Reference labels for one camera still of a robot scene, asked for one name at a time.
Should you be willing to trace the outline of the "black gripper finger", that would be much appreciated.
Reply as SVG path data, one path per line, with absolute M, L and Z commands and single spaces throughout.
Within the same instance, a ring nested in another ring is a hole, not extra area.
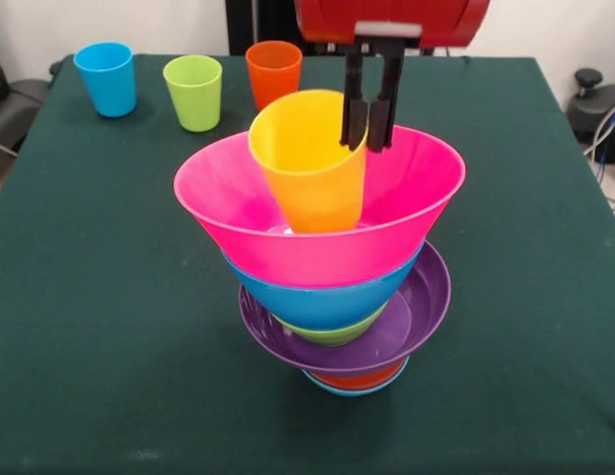
M 355 150 L 361 143 L 366 127 L 367 103 L 361 92 L 362 54 L 358 48 L 346 52 L 345 92 L 341 145 Z
M 367 147 L 382 151 L 392 145 L 392 132 L 399 81 L 402 73 L 404 49 L 383 51 L 384 66 L 379 93 L 372 101 L 368 119 Z

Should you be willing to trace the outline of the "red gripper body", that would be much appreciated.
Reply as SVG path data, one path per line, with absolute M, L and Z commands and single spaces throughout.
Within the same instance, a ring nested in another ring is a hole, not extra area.
M 338 48 L 400 40 L 408 48 L 465 48 L 488 0 L 303 0 L 294 3 L 302 37 Z

